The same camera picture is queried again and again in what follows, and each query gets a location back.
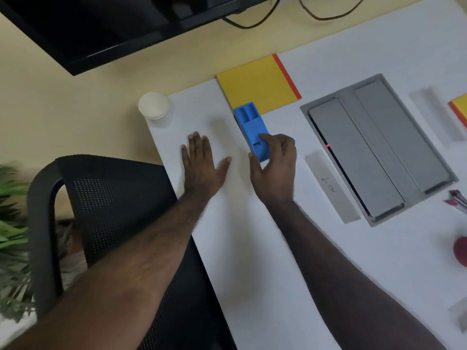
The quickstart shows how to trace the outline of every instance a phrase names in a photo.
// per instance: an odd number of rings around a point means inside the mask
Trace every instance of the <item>hand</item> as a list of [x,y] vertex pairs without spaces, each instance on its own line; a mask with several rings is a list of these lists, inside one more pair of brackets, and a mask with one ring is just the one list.
[[269,144],[269,163],[262,169],[258,157],[248,153],[250,179],[256,195],[269,209],[293,201],[295,140],[283,134],[260,134],[260,138]]
[[182,161],[185,167],[185,194],[192,194],[208,202],[222,187],[229,169],[231,157],[226,157],[218,170],[214,168],[211,144],[198,132],[188,136],[190,156],[182,146]]

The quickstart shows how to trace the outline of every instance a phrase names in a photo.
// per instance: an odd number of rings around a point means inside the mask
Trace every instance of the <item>blue plastic holder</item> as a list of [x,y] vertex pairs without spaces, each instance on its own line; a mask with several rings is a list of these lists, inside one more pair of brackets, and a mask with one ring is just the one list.
[[260,134],[269,134],[253,102],[233,110],[233,116],[248,142],[251,152],[258,156],[260,162],[269,159],[269,145],[260,139]]

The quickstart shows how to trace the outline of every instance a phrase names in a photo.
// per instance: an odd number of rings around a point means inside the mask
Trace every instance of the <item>person's left hand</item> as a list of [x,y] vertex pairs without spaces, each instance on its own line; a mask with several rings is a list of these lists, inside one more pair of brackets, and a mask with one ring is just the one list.
[[211,144],[206,136],[197,131],[188,136],[190,155],[182,146],[182,161],[185,167],[185,194],[194,194],[206,202],[222,187],[227,176],[231,157],[226,157],[216,170],[213,162]]

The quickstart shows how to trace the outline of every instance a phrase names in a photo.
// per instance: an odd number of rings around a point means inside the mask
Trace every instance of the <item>black monitor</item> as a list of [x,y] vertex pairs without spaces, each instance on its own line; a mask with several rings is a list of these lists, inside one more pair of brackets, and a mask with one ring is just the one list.
[[266,0],[0,0],[0,11],[72,75]]

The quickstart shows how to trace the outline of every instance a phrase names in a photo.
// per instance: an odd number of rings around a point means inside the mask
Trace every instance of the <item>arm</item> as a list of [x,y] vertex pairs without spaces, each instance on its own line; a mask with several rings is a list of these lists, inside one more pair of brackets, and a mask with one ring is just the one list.
[[445,349],[397,301],[371,282],[293,200],[296,149],[285,135],[264,135],[269,164],[250,154],[251,182],[287,241],[310,294],[343,350]]
[[225,181],[231,158],[215,170],[198,133],[182,146],[185,194],[147,229],[96,263],[38,324],[7,347],[136,349],[180,265],[191,232]]

